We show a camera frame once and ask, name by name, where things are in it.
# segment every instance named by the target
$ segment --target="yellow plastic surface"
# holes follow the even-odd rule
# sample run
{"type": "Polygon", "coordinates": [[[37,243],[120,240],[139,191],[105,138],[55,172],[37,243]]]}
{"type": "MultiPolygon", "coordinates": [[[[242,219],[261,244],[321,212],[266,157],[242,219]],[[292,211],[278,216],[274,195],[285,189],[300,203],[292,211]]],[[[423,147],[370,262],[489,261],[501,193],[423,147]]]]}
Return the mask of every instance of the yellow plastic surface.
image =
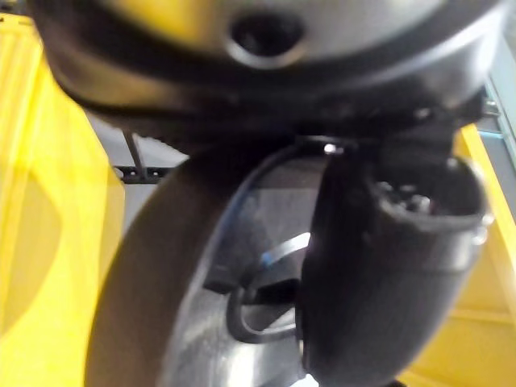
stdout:
{"type": "Polygon", "coordinates": [[[202,39],[195,26],[211,23],[211,14],[201,1],[101,0],[128,20],[166,39],[195,43],[202,39]]]}
{"type": "Polygon", "coordinates": [[[0,386],[83,386],[124,191],[54,83],[29,18],[0,14],[0,386]]]}
{"type": "Polygon", "coordinates": [[[401,379],[410,387],[513,387],[516,226],[474,125],[458,136],[456,153],[481,168],[495,221],[456,308],[401,379]]]}

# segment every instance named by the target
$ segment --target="yellow wall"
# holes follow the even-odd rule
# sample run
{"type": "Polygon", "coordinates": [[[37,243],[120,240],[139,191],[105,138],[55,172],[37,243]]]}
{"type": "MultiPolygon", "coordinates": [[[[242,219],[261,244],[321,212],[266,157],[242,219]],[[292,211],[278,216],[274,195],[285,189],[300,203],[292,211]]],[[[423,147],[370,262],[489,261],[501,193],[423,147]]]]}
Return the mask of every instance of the yellow wall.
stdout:
{"type": "Polygon", "coordinates": [[[79,387],[123,187],[30,19],[0,14],[0,386],[79,387]]]}

